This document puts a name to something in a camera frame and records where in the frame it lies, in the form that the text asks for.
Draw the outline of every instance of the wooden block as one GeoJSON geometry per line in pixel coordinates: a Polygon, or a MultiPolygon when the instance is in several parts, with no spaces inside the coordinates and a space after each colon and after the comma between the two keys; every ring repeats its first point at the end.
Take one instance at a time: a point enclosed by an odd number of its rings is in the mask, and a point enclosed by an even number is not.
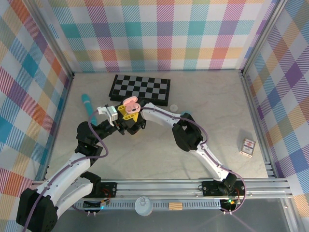
{"type": "Polygon", "coordinates": [[[182,210],[183,203],[182,202],[170,202],[169,203],[169,210],[182,210]]]}

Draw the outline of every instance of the cyan cylinder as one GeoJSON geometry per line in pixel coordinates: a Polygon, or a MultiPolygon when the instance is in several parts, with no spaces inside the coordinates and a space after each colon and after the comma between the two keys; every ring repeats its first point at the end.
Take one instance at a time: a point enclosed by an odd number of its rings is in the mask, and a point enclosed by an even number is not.
{"type": "MultiPolygon", "coordinates": [[[[91,105],[91,100],[90,100],[90,97],[88,96],[88,94],[83,94],[82,95],[82,102],[86,108],[86,111],[87,111],[87,114],[88,114],[88,117],[93,113],[93,109],[92,109],[92,105],[91,105]]],[[[91,123],[95,126],[98,125],[97,123],[97,119],[95,116],[92,117],[91,119],[91,123]]]]}

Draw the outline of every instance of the chessboard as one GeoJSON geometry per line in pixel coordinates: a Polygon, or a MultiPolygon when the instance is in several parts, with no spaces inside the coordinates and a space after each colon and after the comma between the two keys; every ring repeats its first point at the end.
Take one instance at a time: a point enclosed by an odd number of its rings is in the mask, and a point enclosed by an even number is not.
{"type": "Polygon", "coordinates": [[[116,75],[109,94],[111,101],[121,102],[132,96],[143,98],[154,105],[167,106],[170,80],[161,78],[116,75]]]}

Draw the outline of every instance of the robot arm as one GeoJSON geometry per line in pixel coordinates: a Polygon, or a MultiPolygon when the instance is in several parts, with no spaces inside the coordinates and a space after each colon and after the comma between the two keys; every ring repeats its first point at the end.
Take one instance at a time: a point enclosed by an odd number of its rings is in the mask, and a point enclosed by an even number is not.
{"type": "MultiPolygon", "coordinates": [[[[185,130],[182,130],[182,125],[180,123],[180,119],[182,115],[178,115],[178,114],[173,114],[171,112],[168,112],[166,110],[162,110],[158,107],[156,107],[155,105],[153,105],[152,103],[148,103],[144,106],[144,109],[141,112],[142,117],[146,120],[146,121],[152,121],[155,122],[161,126],[167,127],[167,128],[171,128],[173,133],[174,133],[174,137],[176,140],[177,145],[185,151],[188,151],[188,148],[190,149],[190,153],[192,153],[193,155],[195,155],[195,157],[198,158],[198,160],[207,168],[207,170],[209,170],[212,174],[212,177],[214,180],[216,181],[223,181],[224,179],[226,179],[227,175],[229,174],[229,172],[221,169],[220,167],[218,167],[217,163],[222,165],[219,160],[214,156],[214,154],[210,151],[210,149],[208,148],[208,146],[204,145],[203,146],[203,140],[201,140],[198,145],[195,147],[190,147],[190,146],[185,146],[186,140],[185,140],[185,130]],[[205,149],[207,151],[207,153],[212,157],[209,158],[207,156],[207,154],[205,153],[205,151],[203,150],[205,149]]],[[[199,130],[195,130],[194,133],[197,134],[197,138],[201,139],[200,135],[200,131],[199,130]]]]}
{"type": "MultiPolygon", "coordinates": [[[[144,129],[146,121],[155,122],[161,126],[170,128],[173,132],[177,146],[194,154],[211,172],[217,183],[218,189],[228,195],[236,182],[236,176],[227,169],[221,167],[219,160],[213,155],[206,145],[201,130],[189,114],[178,115],[154,106],[145,100],[132,97],[119,106],[105,106],[98,108],[99,114],[106,114],[108,120],[98,126],[92,125],[93,130],[100,139],[104,139],[115,131],[124,134],[137,133],[144,129]]],[[[62,172],[62,169],[54,176],[57,179],[50,185],[47,180],[36,190],[26,189],[20,197],[16,222],[25,225],[34,202],[41,193],[42,199],[36,205],[34,214],[28,225],[28,229],[34,231],[51,231],[57,219],[76,201],[89,194],[97,195],[100,191],[101,178],[86,170],[96,159],[83,159],[71,164],[82,157],[98,157],[102,147],[97,146],[98,138],[90,130],[88,123],[83,122],[78,126],[78,146],[75,154],[64,165],[71,167],[62,172]]]]}

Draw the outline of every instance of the plaid wallpaper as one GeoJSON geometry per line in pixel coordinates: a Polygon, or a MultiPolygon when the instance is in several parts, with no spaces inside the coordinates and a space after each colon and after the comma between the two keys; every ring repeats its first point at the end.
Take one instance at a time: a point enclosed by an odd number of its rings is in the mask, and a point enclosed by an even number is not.
{"type": "Polygon", "coordinates": [[[238,69],[276,1],[36,0],[77,72],[238,69]]]}
{"type": "Polygon", "coordinates": [[[289,0],[248,82],[270,151],[309,228],[309,1],[289,0]]]}
{"type": "Polygon", "coordinates": [[[0,1],[0,231],[42,176],[69,78],[22,0],[0,1]]]}

